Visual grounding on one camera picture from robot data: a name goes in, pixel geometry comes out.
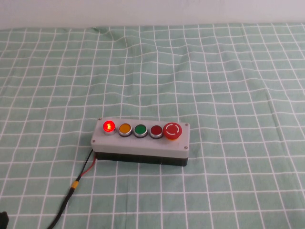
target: white wall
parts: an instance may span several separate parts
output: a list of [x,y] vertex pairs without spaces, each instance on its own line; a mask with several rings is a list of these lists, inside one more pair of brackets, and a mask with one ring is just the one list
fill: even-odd
[[305,21],[304,0],[0,0],[0,29]]

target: red wire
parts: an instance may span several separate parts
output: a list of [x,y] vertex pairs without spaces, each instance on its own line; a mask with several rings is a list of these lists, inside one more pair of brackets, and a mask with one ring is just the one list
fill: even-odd
[[88,172],[93,166],[94,166],[94,164],[95,164],[95,161],[96,161],[96,157],[95,157],[95,155],[94,155],[94,158],[93,158],[93,162],[92,162],[92,164],[90,165],[90,167],[89,168],[87,168],[87,170],[86,171],[84,171],[82,174],[81,174],[81,177],[83,176],[83,175],[85,175],[85,173],[86,172]]

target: green button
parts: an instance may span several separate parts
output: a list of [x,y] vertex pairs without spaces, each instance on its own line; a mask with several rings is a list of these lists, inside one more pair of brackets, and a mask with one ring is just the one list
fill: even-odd
[[137,125],[134,129],[134,131],[139,134],[139,135],[142,135],[146,132],[146,126],[140,124],[140,125]]

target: yellow cable sleeve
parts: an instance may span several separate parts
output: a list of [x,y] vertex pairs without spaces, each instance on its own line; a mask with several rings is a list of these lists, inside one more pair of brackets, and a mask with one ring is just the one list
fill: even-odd
[[78,181],[74,181],[74,183],[72,184],[71,187],[74,188],[74,189],[76,189],[77,186],[78,186],[78,183],[79,183]]

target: fabric surface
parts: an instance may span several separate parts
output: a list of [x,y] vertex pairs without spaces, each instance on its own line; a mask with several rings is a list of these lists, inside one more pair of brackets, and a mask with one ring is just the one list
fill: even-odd
[[305,228],[301,23],[0,31],[0,84],[10,229],[47,227],[102,116],[190,123],[188,165],[98,161],[56,228]]

